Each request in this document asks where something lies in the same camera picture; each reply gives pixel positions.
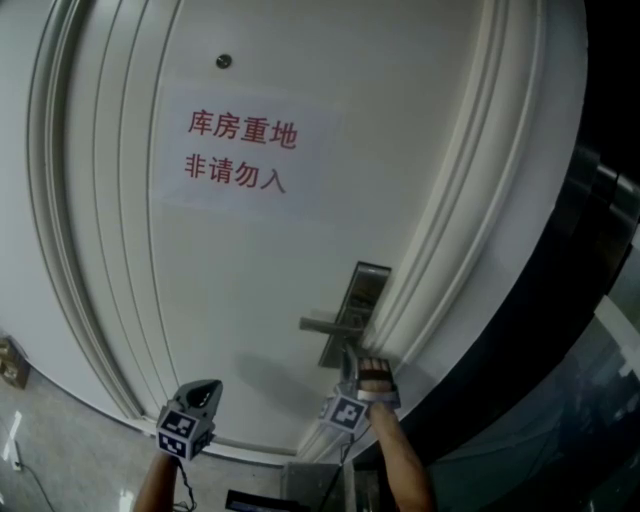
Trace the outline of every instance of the paper sign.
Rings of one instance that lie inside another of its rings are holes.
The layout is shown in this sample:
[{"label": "paper sign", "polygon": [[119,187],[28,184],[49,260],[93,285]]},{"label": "paper sign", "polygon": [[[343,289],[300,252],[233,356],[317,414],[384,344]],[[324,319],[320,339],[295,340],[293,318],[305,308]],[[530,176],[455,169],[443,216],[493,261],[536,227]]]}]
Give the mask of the paper sign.
[{"label": "paper sign", "polygon": [[151,194],[191,208],[308,217],[340,114],[242,89],[166,87]]}]

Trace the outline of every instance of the white wall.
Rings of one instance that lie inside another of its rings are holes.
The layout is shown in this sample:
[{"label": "white wall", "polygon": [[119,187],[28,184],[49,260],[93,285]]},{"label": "white wall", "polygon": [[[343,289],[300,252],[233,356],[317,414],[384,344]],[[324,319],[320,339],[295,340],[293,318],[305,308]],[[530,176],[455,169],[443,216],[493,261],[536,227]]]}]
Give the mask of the white wall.
[{"label": "white wall", "polygon": [[120,411],[62,313],[37,239],[27,176],[29,86],[51,0],[0,2],[0,329],[33,366],[102,411]]}]

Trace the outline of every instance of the black cable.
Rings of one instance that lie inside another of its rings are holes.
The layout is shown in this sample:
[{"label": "black cable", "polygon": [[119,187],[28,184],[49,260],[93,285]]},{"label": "black cable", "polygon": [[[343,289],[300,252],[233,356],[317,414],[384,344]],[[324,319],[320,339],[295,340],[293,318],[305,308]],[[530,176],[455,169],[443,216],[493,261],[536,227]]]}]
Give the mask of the black cable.
[{"label": "black cable", "polygon": [[371,428],[371,423],[369,423],[369,426],[364,429],[364,432],[360,434],[357,439],[354,438],[353,434],[351,434],[349,438],[349,442],[343,443],[340,446],[340,465],[338,466],[338,469],[336,469],[336,472],[333,474],[333,477],[331,477],[331,482],[329,482],[329,486],[327,487],[327,490],[324,493],[324,496],[322,497],[322,502],[320,503],[320,507],[318,507],[318,512],[322,512],[322,510],[324,509],[324,506],[327,504],[327,500],[329,499],[329,496],[331,495],[333,488],[336,486],[336,482],[338,481],[338,477],[340,476],[340,472],[342,471],[342,466],[344,466],[344,461],[347,460],[347,456],[349,455],[349,451],[351,450],[351,447],[364,437],[364,435],[367,433],[369,428]]},{"label": "black cable", "polygon": [[193,512],[198,507],[198,504],[193,499],[193,488],[189,485],[189,480],[187,480],[187,473],[185,472],[184,467],[182,466],[182,461],[177,457],[176,457],[176,465],[178,466],[178,468],[180,468],[180,473],[182,473],[182,483],[189,491],[189,499],[191,500],[191,506],[187,505],[185,501],[181,501],[180,503],[173,504],[173,510],[174,512]]},{"label": "black cable", "polygon": [[56,509],[53,508],[53,505],[49,501],[49,497],[47,496],[47,493],[44,492],[44,488],[42,487],[42,484],[40,483],[40,479],[38,478],[38,475],[36,475],[35,471],[33,469],[31,469],[29,466],[27,466],[26,464],[22,464],[21,463],[20,467],[23,468],[23,469],[26,469],[29,473],[31,473],[31,476],[33,477],[33,479],[38,484],[38,487],[40,487],[40,492],[42,493],[42,496],[44,496],[44,499],[47,502],[47,505],[49,505],[49,508],[51,509],[51,512],[56,512]]}]

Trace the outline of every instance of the tiled floor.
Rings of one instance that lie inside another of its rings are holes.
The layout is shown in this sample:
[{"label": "tiled floor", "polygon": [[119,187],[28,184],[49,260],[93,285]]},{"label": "tiled floor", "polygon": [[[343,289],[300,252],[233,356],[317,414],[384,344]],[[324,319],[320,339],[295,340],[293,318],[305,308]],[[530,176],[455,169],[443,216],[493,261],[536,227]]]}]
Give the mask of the tiled floor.
[{"label": "tiled floor", "polygon": [[[40,477],[56,512],[129,512],[156,448],[154,440],[112,421],[66,395],[37,372],[27,389],[0,383],[0,419],[11,429],[22,462]],[[0,425],[0,449],[7,432]],[[185,469],[198,511],[222,511],[229,489],[278,497],[280,469],[201,455]],[[181,479],[176,498],[187,498]],[[0,459],[6,510],[47,511],[31,475]]]}]

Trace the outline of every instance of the black frame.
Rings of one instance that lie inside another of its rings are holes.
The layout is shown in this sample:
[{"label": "black frame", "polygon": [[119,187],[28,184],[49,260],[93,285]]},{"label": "black frame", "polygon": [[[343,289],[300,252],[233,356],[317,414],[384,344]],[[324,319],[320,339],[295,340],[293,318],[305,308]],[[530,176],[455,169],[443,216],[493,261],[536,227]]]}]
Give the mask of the black frame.
[{"label": "black frame", "polygon": [[[454,369],[402,421],[425,465],[529,393],[578,339],[621,267],[640,215],[633,166],[629,7],[586,1],[589,69],[580,129],[555,208],[513,289]],[[377,444],[357,466],[383,468]]]}]

